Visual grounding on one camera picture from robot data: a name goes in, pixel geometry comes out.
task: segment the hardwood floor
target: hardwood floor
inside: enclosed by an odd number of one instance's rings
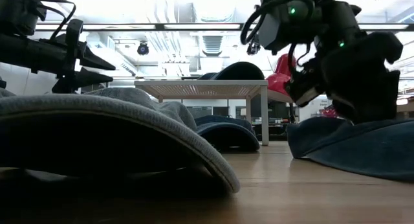
[[[230,197],[38,197],[24,206],[9,200],[14,209],[0,212],[5,223],[414,223],[413,185],[292,160],[286,142],[225,158],[242,185]],[[158,181],[158,192],[172,183]]]

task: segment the table top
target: table top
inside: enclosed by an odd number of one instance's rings
[[[40,199],[37,188],[12,200],[3,190],[1,210],[5,223],[414,223],[413,185],[293,160],[286,142],[224,157],[242,185],[228,197],[211,196],[210,177],[181,170],[132,188],[71,185],[56,196],[49,187]]]
[[[135,86],[163,99],[245,99],[267,86],[266,80],[136,81]]]

